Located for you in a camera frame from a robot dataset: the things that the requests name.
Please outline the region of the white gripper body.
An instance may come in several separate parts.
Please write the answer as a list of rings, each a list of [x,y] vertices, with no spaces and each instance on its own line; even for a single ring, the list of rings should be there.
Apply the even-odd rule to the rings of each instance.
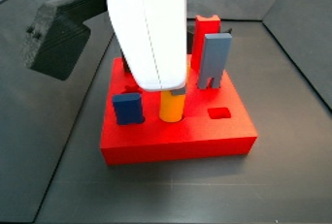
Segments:
[[[134,79],[146,91],[173,90],[187,78],[187,0],[106,0]]]

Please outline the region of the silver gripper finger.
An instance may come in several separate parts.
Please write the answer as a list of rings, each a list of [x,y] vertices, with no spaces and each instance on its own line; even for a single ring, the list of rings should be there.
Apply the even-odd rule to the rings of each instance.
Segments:
[[[182,87],[178,89],[173,89],[170,92],[173,96],[185,95],[187,93],[187,88]]]

